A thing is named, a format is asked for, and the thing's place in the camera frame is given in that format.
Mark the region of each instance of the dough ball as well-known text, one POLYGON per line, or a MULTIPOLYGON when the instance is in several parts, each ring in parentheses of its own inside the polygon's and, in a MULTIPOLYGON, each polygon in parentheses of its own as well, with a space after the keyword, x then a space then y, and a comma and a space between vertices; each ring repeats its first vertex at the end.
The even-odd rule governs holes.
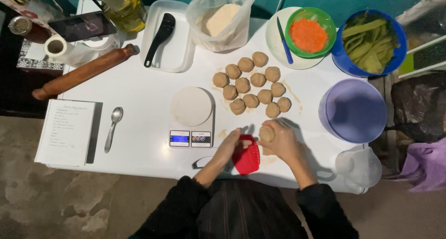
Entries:
POLYGON ((259 101, 263 104, 270 104, 272 102, 272 92, 268 89, 262 89, 257 94, 259 101))
POLYGON ((273 97, 281 97, 285 94, 285 87, 280 82, 271 84, 271 92, 273 97))
POLYGON ((254 69, 254 63, 248 57, 243 57, 242 59, 240 59, 240 61, 239 61, 239 63, 237 63, 237 65, 239 66, 240 70, 243 72, 251 72, 254 69))
POLYGON ((249 108, 256 108, 259 105, 259 99, 253 94, 246 94, 243 97, 245 105, 249 108))
POLYGON ((227 65, 225 68, 225 71, 226 71, 227 76, 229 76, 229 78, 231 78, 233 80, 237 79, 242 74, 242 72, 240 72, 240 69, 239 69, 239 67, 237 67, 236 64, 227 65))
POLYGON ((262 155, 271 156, 271 155, 275 155, 275 153, 272 150, 270 150, 269 148, 262 146, 262 155))
POLYGON ((267 67, 265 77, 270 82, 277 82, 280 79, 280 70, 278 67, 267 67))
POLYGON ((228 100, 234 100, 239 94, 237 93, 237 89, 234 85, 226 85, 223 88, 223 97, 228 100))
POLYGON ((280 108, 277 103, 270 103, 266 106, 266 116, 270 118, 276 118, 280 114, 280 108))
POLYGON ((268 56, 262 52, 254 52, 253 53, 253 61, 256 67, 263 67, 268 63, 268 56))
POLYGON ((255 73, 251 76, 251 84, 254 87, 263 87, 265 85, 265 76, 261 73, 255 73))
POLYGON ((241 115, 246 109, 245 102, 240 98, 231 102, 229 107, 231 108, 232 113, 234 113, 236 116, 241 115))
POLYGON ((259 130, 259 138, 264 141, 274 141, 276 132, 270 126, 262 126, 259 130))
POLYGON ((216 87, 224 87, 229 84, 229 78, 225 73, 218 72, 212 78, 212 82, 216 87))
POLYGON ((238 93, 245 94, 251 90, 251 85, 249 85, 249 80, 247 78, 238 78, 236 80, 236 88, 238 93))
POLYGON ((280 108, 280 112, 285 113, 288 112, 289 108, 291 108, 291 101, 286 97, 281 97, 277 101, 277 105, 280 108))

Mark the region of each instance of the grated carrot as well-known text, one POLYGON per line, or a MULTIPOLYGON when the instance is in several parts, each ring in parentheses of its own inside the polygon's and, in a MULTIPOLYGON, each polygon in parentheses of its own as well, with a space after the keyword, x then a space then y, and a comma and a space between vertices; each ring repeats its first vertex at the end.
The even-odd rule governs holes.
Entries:
POLYGON ((322 50, 328 39, 327 33, 315 20, 302 18, 294 21, 291 24, 290 32, 296 47, 309 54, 322 50))

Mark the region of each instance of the purple fabric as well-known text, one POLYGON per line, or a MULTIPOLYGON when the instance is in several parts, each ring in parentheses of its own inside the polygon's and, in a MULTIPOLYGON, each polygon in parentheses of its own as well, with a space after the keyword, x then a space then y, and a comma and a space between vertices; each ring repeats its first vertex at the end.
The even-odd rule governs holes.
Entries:
POLYGON ((406 162, 396 180, 412 183, 412 192, 446 189, 446 138, 431 144, 409 145, 406 162))

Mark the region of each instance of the green bowl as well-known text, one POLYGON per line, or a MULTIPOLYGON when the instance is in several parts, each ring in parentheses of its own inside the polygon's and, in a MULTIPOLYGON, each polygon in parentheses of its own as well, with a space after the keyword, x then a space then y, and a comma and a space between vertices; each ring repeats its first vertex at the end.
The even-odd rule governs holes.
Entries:
POLYGON ((328 51, 330 51, 331 47, 335 43, 336 40, 336 26, 331 19, 330 15, 325 13, 324 11, 320 10, 319 8, 300 8, 296 10, 296 12, 292 13, 291 16, 288 18, 288 22, 286 23, 286 29, 285 29, 285 40, 288 48, 293 52, 295 55, 303 57, 303 58, 313 58, 317 56, 321 56, 328 51), (298 49, 293 42, 293 39, 291 37, 289 29, 291 28, 291 24, 293 24, 294 21, 300 20, 300 19, 307 19, 307 20, 317 20, 319 25, 325 30, 325 32, 328 35, 327 40, 325 41, 324 48, 322 48, 320 51, 309 54, 306 53, 300 49, 298 49))

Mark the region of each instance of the notebook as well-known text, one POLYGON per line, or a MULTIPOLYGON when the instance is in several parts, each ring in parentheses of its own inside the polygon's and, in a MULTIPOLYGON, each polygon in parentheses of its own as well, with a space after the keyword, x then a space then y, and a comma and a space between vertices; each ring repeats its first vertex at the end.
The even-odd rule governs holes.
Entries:
POLYGON ((34 162, 85 165, 96 103, 50 100, 34 162))

